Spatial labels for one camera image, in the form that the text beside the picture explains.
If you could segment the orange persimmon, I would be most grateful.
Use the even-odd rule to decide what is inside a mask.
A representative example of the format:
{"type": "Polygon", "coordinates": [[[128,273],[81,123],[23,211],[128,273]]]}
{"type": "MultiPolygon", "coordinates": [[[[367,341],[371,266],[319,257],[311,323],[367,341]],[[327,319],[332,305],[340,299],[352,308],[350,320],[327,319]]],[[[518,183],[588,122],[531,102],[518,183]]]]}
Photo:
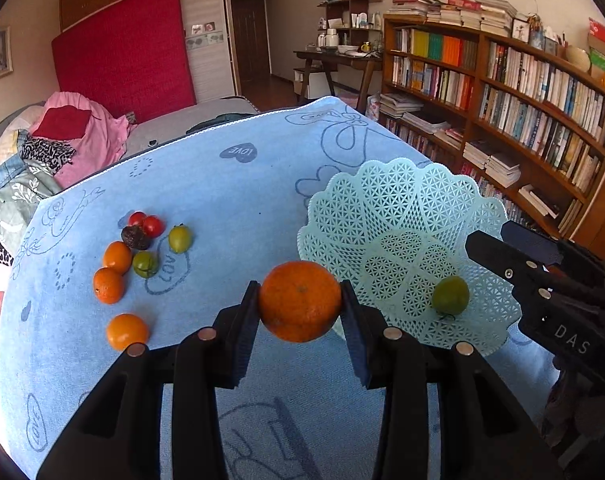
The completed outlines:
{"type": "Polygon", "coordinates": [[[122,313],[112,318],[106,327],[109,346],[116,351],[126,350],[130,344],[146,344],[150,338],[147,324],[139,316],[122,313]]]}

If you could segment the orange with stem mark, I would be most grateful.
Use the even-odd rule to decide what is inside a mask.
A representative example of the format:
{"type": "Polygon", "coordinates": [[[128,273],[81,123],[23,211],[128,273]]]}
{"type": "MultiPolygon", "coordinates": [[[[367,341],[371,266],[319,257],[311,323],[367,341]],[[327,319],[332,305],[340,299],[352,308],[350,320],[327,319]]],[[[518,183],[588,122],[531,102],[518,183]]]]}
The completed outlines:
{"type": "Polygon", "coordinates": [[[124,278],[112,268],[101,268],[93,276],[93,290],[102,304],[116,304],[124,296],[124,278]]]}

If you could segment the yellow green tomato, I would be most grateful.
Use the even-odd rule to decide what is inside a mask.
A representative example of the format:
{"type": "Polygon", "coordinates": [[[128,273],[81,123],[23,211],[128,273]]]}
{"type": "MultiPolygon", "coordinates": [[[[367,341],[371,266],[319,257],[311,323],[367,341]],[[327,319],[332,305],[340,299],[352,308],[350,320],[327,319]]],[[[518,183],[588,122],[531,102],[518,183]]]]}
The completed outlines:
{"type": "Polygon", "coordinates": [[[187,252],[193,243],[193,234],[188,226],[173,226],[168,236],[169,247],[175,254],[187,252]]]}

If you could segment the light green lattice basket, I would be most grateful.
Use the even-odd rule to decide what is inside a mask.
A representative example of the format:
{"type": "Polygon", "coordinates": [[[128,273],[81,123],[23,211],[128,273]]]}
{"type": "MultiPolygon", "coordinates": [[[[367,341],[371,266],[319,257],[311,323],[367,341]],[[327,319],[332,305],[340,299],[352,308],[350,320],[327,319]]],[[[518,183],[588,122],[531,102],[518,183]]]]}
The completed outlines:
{"type": "Polygon", "coordinates": [[[365,162],[356,174],[335,174],[308,205],[297,236],[299,256],[351,283],[361,304],[422,344],[471,342],[483,356],[502,347],[521,317],[511,284],[468,258],[467,236],[500,237],[507,215],[500,200],[440,164],[365,162]],[[456,275],[470,300],[456,316],[431,307],[435,286],[456,275]]]}

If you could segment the small orange middle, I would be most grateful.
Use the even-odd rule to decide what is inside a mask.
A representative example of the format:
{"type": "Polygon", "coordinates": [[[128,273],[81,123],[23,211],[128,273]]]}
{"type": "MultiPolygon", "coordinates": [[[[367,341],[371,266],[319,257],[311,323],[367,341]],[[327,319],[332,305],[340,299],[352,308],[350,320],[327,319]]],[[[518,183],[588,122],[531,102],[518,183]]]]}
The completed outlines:
{"type": "Polygon", "coordinates": [[[103,255],[103,266],[124,275],[129,271],[132,260],[133,256],[129,246],[122,240],[116,240],[106,248],[103,255]]]}

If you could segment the blue patterned towel cloth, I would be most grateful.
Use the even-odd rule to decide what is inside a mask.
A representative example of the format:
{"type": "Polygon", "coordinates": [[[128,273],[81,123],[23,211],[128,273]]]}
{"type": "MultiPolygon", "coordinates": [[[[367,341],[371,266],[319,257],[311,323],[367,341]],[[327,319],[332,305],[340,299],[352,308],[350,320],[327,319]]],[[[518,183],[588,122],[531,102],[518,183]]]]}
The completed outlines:
{"type": "MultiPolygon", "coordinates": [[[[298,260],[311,197],[370,160],[432,162],[336,98],[231,122],[130,157],[40,203],[18,249],[0,321],[0,396],[8,452],[29,479],[120,352],[106,327],[120,313],[150,326],[150,348],[178,344],[240,302],[248,282],[298,260]],[[126,214],[184,224],[192,246],[154,244],[158,271],[129,272],[116,304],[93,276],[126,214]]],[[[549,352],[511,326],[489,363],[542,422],[558,373],[549,352]]],[[[330,330],[287,344],[259,327],[248,374],[218,390],[232,479],[368,479],[383,391],[366,391],[330,330]]]]}

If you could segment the red cherry tomato right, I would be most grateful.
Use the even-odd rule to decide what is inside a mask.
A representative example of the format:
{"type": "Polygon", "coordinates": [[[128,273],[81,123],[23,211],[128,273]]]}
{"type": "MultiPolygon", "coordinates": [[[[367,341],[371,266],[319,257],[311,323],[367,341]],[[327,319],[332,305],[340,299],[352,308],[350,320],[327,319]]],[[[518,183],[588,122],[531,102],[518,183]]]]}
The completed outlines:
{"type": "Polygon", "coordinates": [[[160,218],[151,214],[142,221],[143,233],[149,238],[157,238],[165,232],[166,225],[160,218]]]}

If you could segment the red cherry tomato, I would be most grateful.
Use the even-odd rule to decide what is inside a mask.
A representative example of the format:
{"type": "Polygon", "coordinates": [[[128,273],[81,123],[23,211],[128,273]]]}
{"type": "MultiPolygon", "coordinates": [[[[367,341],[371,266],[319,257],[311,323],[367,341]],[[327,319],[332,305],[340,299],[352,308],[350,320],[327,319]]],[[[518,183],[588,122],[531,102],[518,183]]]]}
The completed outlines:
{"type": "Polygon", "coordinates": [[[166,225],[160,218],[151,214],[142,221],[143,233],[149,238],[157,238],[165,232],[166,225]]]}
{"type": "Polygon", "coordinates": [[[146,214],[143,211],[135,211],[128,219],[128,226],[142,226],[144,220],[146,218],[146,214]]]}

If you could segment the red cherry tomato left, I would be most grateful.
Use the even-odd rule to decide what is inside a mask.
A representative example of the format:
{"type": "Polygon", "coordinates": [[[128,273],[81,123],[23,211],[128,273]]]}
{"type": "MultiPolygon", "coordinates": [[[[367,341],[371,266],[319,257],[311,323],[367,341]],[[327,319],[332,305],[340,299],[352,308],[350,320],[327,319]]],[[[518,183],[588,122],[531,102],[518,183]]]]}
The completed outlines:
{"type": "Polygon", "coordinates": [[[128,219],[128,226],[142,226],[144,220],[146,218],[146,214],[143,211],[135,211],[128,219]]]}

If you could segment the green floral quilt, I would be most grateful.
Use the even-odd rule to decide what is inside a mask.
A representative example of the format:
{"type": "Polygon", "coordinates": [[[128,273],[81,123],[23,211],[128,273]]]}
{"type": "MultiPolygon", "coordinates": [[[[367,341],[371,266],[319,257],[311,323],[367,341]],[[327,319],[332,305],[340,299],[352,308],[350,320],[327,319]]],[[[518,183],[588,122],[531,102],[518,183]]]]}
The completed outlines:
{"type": "Polygon", "coordinates": [[[62,187],[40,162],[27,162],[26,169],[0,187],[0,243],[14,254],[42,200],[62,187]]]}

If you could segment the leopard print cloth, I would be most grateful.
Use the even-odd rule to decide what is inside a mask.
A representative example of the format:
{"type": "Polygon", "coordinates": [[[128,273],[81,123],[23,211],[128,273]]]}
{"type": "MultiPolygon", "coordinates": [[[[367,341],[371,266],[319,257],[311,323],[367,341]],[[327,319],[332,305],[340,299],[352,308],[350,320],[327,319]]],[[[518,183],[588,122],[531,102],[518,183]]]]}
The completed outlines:
{"type": "Polygon", "coordinates": [[[25,162],[37,162],[55,176],[63,166],[70,164],[76,150],[66,142],[28,136],[20,156],[25,162]]]}

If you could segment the small wooden desk shelf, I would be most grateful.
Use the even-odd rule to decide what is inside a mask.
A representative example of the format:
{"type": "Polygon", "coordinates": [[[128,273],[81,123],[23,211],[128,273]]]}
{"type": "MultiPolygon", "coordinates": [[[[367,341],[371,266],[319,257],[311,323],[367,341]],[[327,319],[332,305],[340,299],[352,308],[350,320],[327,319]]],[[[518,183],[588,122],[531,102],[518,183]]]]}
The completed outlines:
{"type": "Polygon", "coordinates": [[[317,25],[317,36],[327,36],[336,30],[339,44],[361,47],[362,44],[381,39],[383,18],[378,5],[383,0],[334,0],[322,2],[319,8],[324,15],[317,25]]]}

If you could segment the red upholstered headboard panel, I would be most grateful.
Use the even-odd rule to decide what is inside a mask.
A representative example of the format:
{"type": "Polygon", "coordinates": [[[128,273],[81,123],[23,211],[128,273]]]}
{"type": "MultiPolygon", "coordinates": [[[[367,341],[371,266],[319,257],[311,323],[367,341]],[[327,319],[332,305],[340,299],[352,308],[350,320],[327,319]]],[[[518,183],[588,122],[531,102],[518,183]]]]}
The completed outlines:
{"type": "Polygon", "coordinates": [[[52,40],[60,91],[148,122],[196,104],[181,0],[121,0],[52,40]]]}

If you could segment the dark wooden door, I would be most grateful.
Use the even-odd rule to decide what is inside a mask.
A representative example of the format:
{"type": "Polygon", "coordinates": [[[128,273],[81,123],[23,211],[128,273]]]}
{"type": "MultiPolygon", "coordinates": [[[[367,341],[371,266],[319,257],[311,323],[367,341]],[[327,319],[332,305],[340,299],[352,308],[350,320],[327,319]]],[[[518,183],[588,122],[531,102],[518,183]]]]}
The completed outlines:
{"type": "Polygon", "coordinates": [[[231,0],[235,51],[243,91],[270,77],[266,0],[231,0]]]}

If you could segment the white wardrobe panel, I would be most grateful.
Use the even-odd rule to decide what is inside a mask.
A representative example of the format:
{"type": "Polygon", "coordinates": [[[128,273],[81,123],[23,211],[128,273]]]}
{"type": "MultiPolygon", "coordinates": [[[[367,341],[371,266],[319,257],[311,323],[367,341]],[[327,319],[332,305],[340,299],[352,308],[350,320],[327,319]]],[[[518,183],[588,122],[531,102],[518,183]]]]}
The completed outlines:
{"type": "Polygon", "coordinates": [[[181,11],[196,102],[234,96],[225,0],[181,0],[181,11]]]}

